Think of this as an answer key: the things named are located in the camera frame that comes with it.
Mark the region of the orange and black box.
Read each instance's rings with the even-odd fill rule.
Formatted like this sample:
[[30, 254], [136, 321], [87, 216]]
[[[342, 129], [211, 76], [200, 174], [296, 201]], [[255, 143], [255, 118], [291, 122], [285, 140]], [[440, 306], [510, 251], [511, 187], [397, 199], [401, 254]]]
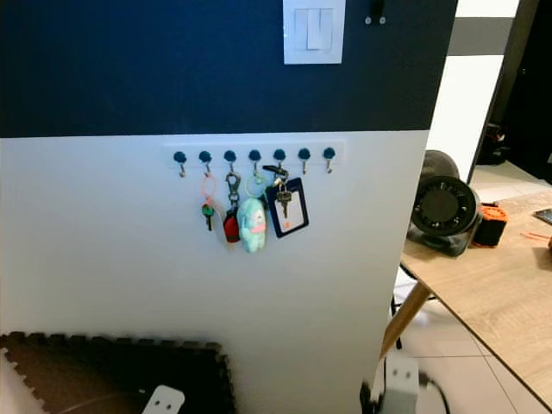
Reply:
[[472, 233], [472, 244], [480, 248], [496, 248], [500, 244], [508, 213], [499, 204], [480, 204], [480, 225]]

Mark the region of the red fob with carabiner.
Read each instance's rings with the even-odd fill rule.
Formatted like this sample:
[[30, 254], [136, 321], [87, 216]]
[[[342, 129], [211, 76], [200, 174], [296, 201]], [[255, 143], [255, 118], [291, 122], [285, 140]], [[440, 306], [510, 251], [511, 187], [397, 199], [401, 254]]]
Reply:
[[238, 211], [238, 201], [240, 201], [241, 176], [233, 170], [226, 174], [226, 183], [228, 183], [229, 208], [225, 212], [223, 219], [223, 229], [228, 244], [237, 243], [240, 240], [240, 228], [236, 214]]

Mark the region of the wooden table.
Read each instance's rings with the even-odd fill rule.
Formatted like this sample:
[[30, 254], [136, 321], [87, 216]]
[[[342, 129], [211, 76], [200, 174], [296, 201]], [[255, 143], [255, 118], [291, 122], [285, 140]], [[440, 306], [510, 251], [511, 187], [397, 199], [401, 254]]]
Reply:
[[399, 265], [417, 284], [387, 324], [386, 355], [434, 295], [545, 409], [552, 411], [552, 226], [535, 210], [552, 208], [552, 190], [504, 198], [508, 223], [496, 248], [448, 257], [407, 241]]

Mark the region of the black round fan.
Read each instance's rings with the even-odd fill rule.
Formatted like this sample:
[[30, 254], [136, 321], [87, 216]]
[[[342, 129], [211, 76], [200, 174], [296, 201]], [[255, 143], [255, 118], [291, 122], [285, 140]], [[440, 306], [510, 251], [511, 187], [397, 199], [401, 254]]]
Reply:
[[457, 257], [472, 244], [482, 220], [480, 197], [459, 178], [453, 158], [426, 150], [406, 240]]

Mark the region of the white key hook rack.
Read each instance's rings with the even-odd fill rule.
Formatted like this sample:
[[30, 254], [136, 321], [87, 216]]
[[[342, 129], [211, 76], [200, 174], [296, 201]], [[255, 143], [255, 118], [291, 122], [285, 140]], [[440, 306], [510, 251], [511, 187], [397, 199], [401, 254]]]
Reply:
[[253, 166], [280, 163], [292, 176], [305, 173], [325, 174], [346, 163], [351, 148], [346, 141], [191, 141], [163, 143], [154, 151], [154, 161], [173, 171], [180, 170], [176, 154], [185, 156], [183, 166], [190, 173], [210, 168], [225, 173], [233, 166], [238, 173]]

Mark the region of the teal plush keychain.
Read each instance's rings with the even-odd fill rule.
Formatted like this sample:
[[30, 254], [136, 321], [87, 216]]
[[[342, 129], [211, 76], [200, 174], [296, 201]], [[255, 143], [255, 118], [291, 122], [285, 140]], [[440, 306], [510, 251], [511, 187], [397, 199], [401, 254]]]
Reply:
[[237, 202], [235, 216], [238, 223], [238, 238], [248, 254], [256, 253], [266, 243], [266, 202], [264, 199], [265, 180], [259, 172], [246, 181], [246, 197]]

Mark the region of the card holder with keys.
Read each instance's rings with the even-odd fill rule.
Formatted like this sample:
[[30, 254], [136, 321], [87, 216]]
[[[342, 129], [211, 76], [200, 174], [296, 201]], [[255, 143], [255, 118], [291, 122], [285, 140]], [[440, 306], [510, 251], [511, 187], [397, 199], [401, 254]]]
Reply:
[[304, 182], [300, 177], [291, 178], [280, 166], [263, 166], [273, 174], [272, 183], [265, 189], [265, 204], [271, 216], [271, 229], [278, 238], [307, 228], [309, 213], [304, 194]]

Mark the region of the black door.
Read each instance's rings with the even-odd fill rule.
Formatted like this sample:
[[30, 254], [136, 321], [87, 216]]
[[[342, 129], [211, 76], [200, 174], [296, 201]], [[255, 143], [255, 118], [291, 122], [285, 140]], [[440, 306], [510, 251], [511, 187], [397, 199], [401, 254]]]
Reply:
[[504, 127], [507, 161], [552, 185], [552, 0], [521, 0], [519, 17], [490, 122]]

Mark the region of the black foam puzzle mat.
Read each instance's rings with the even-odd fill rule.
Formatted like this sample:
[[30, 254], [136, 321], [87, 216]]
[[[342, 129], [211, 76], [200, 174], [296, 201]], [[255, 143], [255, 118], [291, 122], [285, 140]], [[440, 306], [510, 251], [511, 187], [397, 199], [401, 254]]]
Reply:
[[47, 414], [139, 414], [157, 386], [183, 393], [171, 414], [237, 414], [216, 342], [11, 332], [7, 362]]

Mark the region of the black bag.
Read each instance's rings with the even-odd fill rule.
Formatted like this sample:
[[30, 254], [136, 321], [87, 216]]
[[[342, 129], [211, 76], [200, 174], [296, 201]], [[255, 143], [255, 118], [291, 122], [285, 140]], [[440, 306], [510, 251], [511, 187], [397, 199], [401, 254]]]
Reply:
[[482, 130], [480, 150], [478, 150], [476, 163], [482, 166], [499, 166], [507, 161], [510, 147], [505, 141], [504, 127], [497, 123], [489, 122]]

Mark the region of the white key tag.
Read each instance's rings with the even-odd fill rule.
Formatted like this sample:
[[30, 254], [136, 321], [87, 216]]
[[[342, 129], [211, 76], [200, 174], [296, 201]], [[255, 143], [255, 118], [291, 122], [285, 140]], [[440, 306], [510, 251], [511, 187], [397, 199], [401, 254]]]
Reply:
[[216, 200], [213, 200], [213, 198], [210, 198], [210, 207], [214, 210], [214, 214], [212, 217], [212, 225], [214, 229], [214, 233], [216, 233], [216, 239], [218, 240], [218, 243], [220, 243], [225, 251], [233, 251], [233, 244], [229, 243], [228, 240], [226, 240], [226, 232], [224, 229], [224, 218], [225, 216], [225, 209], [223, 208], [223, 205], [221, 205], [221, 202], [218, 202]]

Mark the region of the white double light switch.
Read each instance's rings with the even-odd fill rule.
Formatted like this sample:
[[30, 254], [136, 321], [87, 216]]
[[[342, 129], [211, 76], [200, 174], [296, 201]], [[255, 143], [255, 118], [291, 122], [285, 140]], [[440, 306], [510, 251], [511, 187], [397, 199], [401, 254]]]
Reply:
[[281, 0], [285, 66], [342, 63], [346, 0]]

